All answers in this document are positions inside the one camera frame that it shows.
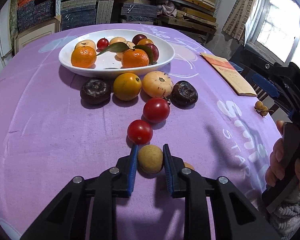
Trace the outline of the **person right hand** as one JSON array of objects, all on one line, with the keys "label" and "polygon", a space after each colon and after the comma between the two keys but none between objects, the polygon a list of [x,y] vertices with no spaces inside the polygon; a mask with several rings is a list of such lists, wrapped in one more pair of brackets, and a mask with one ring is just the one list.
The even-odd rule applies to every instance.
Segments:
[{"label": "person right hand", "polygon": [[[276,181],[282,180],[285,175],[285,169],[280,164],[281,160],[284,158],[284,147],[283,147],[283,138],[278,139],[274,146],[273,151],[270,154],[270,166],[268,167],[265,175],[266,183],[274,187]],[[297,159],[295,162],[295,174],[299,180],[299,191],[300,191],[300,159]]]}]

